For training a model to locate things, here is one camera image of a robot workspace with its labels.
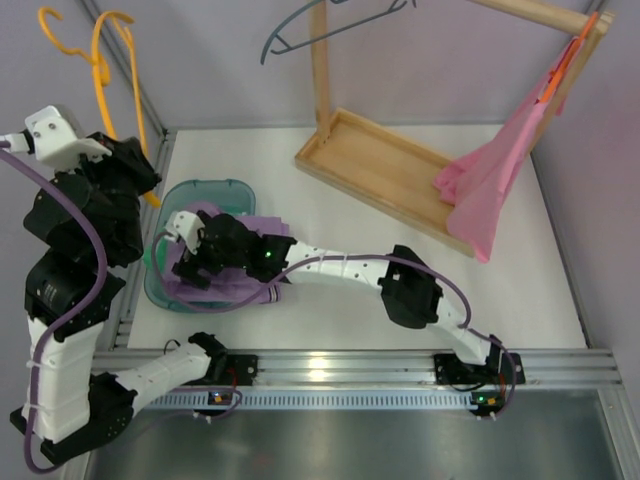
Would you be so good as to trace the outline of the purple trousers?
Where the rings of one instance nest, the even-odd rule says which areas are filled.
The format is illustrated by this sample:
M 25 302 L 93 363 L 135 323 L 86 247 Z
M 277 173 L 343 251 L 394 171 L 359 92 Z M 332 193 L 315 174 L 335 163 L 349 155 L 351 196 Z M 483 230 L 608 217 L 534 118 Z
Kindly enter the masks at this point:
M 237 219 L 250 230 L 259 234 L 288 236 L 290 227 L 280 217 L 239 215 Z M 255 293 L 260 282 L 249 277 L 241 269 L 228 269 L 211 278 L 208 289 L 200 290 L 183 283 L 171 268 L 184 251 L 184 243 L 163 240 L 157 250 L 157 261 L 162 278 L 168 290 L 189 303 L 199 303 L 206 308 L 216 308 L 224 304 L 237 303 Z

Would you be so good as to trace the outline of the yellow plastic hanger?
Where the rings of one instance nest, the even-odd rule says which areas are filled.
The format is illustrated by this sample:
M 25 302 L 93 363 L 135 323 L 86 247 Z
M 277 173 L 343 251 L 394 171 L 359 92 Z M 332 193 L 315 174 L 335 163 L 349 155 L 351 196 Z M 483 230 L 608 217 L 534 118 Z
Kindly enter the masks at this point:
M 117 33 L 121 37 L 121 40 L 124 42 L 129 51 L 130 73 L 132 74 L 131 86 L 133 87 L 133 99 L 139 140 L 143 154 L 146 157 L 149 157 L 149 148 L 141 98 L 141 88 L 139 84 L 139 75 L 137 68 L 135 39 L 133 33 L 131 32 L 131 29 L 129 28 L 129 26 L 133 24 L 135 20 L 130 15 L 119 10 L 108 10 L 100 14 L 95 21 L 92 30 L 90 49 L 88 52 L 85 52 L 81 48 L 71 48 L 65 46 L 55 36 L 53 31 L 49 27 L 49 17 L 53 17 L 58 21 L 62 21 L 64 19 L 63 15 L 56 11 L 54 8 L 49 6 L 40 7 L 38 10 L 38 21 L 40 28 L 47 39 L 63 54 L 67 56 L 80 56 L 91 67 L 91 76 L 93 80 L 96 101 L 103 125 L 106 129 L 107 135 L 110 138 L 117 140 L 117 133 L 112 122 L 110 110 L 107 104 L 107 98 L 105 95 L 105 88 L 111 83 L 111 73 L 109 65 L 105 60 L 105 57 L 102 55 L 99 47 L 100 34 L 102 33 L 102 29 L 106 25 L 106 23 L 110 21 L 115 27 Z

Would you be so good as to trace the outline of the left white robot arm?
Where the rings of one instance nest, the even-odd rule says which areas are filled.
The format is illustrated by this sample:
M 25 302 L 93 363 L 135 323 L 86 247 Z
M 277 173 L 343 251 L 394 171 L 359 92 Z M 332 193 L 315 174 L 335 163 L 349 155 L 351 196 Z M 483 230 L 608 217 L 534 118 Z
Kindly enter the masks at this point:
M 10 420 L 25 453 L 39 439 L 52 467 L 115 440 L 157 398 L 216 384 L 228 372 L 226 348 L 196 333 L 143 366 L 93 373 L 98 338 L 125 285 L 113 269 L 142 257 L 140 199 L 160 178 L 138 139 L 94 133 L 88 142 L 90 151 L 66 154 L 51 179 L 5 155 L 39 186 L 24 227 L 47 247 L 25 280 L 30 380 L 26 402 Z

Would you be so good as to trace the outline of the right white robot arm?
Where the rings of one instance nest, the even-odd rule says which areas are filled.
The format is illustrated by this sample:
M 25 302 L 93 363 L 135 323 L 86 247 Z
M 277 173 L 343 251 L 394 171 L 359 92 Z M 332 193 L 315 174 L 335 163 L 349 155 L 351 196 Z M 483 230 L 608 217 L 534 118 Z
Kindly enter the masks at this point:
M 172 213 L 165 232 L 181 252 L 161 279 L 166 293 L 179 303 L 203 306 L 202 300 L 185 294 L 187 288 L 210 292 L 222 287 L 232 293 L 237 284 L 248 286 L 239 299 L 224 299 L 225 310 L 259 300 L 282 284 L 363 288 L 379 296 L 392 323 L 427 330 L 450 348 L 434 358 L 438 383 L 473 391 L 491 383 L 524 381 L 516 357 L 495 336 L 471 328 L 471 306 L 460 288 L 406 246 L 397 245 L 387 255 L 346 254 L 204 211 Z

